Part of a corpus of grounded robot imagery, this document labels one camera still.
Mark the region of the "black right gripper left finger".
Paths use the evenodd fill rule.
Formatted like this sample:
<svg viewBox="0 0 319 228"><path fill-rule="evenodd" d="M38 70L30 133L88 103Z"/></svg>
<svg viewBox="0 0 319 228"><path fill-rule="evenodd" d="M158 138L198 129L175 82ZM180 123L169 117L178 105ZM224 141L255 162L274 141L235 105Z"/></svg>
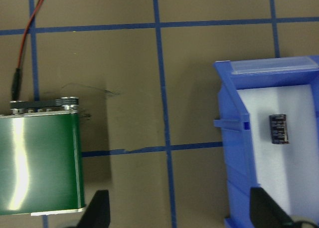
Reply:
<svg viewBox="0 0 319 228"><path fill-rule="evenodd" d="M108 190L98 190L85 213L81 217L77 228L108 228L111 222L110 200Z"/></svg>

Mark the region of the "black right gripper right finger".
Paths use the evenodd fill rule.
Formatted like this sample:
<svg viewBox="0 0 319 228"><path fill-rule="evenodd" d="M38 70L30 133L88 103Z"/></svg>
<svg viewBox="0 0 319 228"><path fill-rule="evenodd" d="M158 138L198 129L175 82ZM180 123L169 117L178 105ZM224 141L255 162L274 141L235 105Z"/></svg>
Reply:
<svg viewBox="0 0 319 228"><path fill-rule="evenodd" d="M255 228L293 228L294 222L261 187L250 189L250 221Z"/></svg>

